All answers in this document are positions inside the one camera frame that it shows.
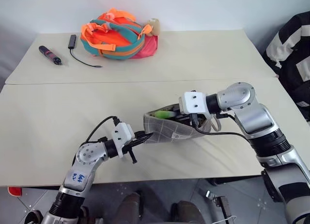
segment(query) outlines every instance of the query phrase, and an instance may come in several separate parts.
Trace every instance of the white table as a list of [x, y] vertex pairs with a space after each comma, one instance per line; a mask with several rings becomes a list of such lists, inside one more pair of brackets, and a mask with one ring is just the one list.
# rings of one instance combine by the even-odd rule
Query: white table
[[[149, 58], [109, 60], [93, 57], [77, 39], [78, 59], [103, 68], [85, 66], [69, 53], [70, 33], [40, 34], [6, 84], [180, 81], [217, 78], [273, 77], [243, 30], [163, 32], [158, 51]], [[64, 65], [55, 65], [38, 50], [45, 45]]]
[[[172, 82], [6, 85], [0, 94], [0, 185], [57, 185], [74, 153], [102, 119], [117, 115], [134, 131], [143, 130], [143, 113], [176, 103], [187, 90], [209, 94], [246, 81], [257, 92], [287, 139], [310, 166], [310, 127], [276, 78]], [[223, 131], [240, 132], [230, 119]], [[105, 124], [94, 139], [110, 136]], [[138, 163], [126, 155], [101, 165], [95, 182], [257, 175], [255, 152], [237, 136], [206, 136], [179, 143], [134, 148]]]

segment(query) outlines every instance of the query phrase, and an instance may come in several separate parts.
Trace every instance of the green object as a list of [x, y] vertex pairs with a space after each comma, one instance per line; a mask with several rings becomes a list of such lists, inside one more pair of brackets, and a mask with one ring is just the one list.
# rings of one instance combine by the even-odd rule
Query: green object
[[169, 119], [175, 116], [177, 116], [177, 113], [174, 111], [158, 110], [154, 112], [154, 117], [158, 119]]

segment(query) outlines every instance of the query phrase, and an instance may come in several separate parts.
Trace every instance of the tiled floor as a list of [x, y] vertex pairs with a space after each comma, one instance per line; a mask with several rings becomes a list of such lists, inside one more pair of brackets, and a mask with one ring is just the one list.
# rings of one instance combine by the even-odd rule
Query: tiled floor
[[[167, 221], [173, 202], [193, 202], [202, 212], [207, 224], [223, 219], [221, 209], [203, 195], [211, 190], [228, 198], [236, 224], [285, 224], [281, 203], [269, 197], [261, 177], [210, 185], [205, 179], [161, 180], [93, 185], [85, 199], [90, 214], [103, 216], [109, 224], [122, 199], [141, 189], [145, 194], [145, 212], [141, 224]], [[23, 188], [23, 196], [16, 198], [0, 188], [0, 223], [24, 223], [27, 212], [38, 209], [45, 214], [55, 200], [57, 191]]]

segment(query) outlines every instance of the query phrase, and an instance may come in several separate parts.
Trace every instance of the red object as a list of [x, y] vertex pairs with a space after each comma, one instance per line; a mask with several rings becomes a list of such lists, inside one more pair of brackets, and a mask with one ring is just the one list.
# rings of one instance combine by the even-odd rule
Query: red object
[[149, 57], [155, 54], [158, 46], [158, 36], [147, 36], [144, 37], [144, 45], [142, 49], [135, 54], [131, 59], [141, 59], [144, 57]]
[[8, 187], [8, 192], [12, 196], [21, 196], [21, 188], [20, 187]]

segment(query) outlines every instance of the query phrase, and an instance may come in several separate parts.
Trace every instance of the white wall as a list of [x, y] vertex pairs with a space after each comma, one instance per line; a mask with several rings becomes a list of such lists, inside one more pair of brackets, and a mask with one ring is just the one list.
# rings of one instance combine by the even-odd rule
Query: white wall
[[16, 67], [35, 33], [77, 32], [111, 7], [140, 22], [157, 17], [162, 30], [244, 28], [262, 52], [283, 23], [310, 10], [310, 0], [0, 0], [0, 77]]

